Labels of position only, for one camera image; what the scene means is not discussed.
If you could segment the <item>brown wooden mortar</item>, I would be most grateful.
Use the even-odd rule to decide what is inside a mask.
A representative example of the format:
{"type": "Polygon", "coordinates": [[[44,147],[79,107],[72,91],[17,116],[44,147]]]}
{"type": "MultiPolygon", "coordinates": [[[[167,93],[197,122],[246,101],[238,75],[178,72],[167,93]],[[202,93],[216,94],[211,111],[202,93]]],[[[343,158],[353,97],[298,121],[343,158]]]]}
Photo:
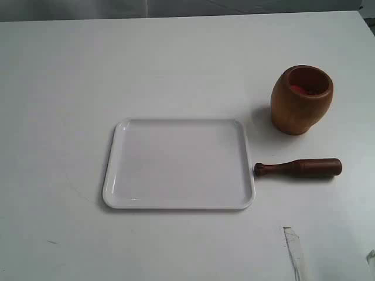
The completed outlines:
{"type": "Polygon", "coordinates": [[[307,65],[288,68],[279,77],[271,94],[271,120],[281,132],[302,135],[319,122],[333,99],[332,79],[322,70],[307,65]],[[290,85],[315,85],[324,90],[319,95],[302,95],[290,85]]]}

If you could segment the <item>clear tape strip on table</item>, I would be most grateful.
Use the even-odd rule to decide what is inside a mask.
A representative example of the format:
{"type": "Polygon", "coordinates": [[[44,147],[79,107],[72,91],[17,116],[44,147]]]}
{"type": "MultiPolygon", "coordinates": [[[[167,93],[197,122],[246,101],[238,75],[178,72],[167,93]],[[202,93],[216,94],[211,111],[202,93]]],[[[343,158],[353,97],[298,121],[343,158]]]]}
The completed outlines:
{"type": "Polygon", "coordinates": [[[295,274],[295,280],[308,280],[306,277],[304,254],[299,236],[291,227],[284,227],[289,257],[295,274]]]}

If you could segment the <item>dark brown wooden pestle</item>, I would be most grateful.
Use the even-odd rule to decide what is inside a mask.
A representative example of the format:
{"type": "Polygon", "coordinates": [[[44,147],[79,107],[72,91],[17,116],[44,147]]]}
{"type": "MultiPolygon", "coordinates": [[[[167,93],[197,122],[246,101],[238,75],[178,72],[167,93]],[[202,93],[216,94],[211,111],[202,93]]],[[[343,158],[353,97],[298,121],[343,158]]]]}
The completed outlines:
{"type": "Polygon", "coordinates": [[[265,165],[256,163],[256,176],[291,176],[291,177],[334,177],[342,172],[339,159],[299,159],[287,163],[265,165]]]}

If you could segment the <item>white rectangular plastic tray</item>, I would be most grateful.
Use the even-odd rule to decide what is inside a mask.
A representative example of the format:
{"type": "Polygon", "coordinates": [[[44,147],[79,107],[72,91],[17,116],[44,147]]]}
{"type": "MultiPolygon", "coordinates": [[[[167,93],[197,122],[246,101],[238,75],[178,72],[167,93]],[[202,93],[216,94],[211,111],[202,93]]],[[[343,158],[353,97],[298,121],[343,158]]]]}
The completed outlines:
{"type": "Polygon", "coordinates": [[[255,199],[246,131],[235,119],[125,119],[102,197],[118,210],[240,211],[255,199]]]}

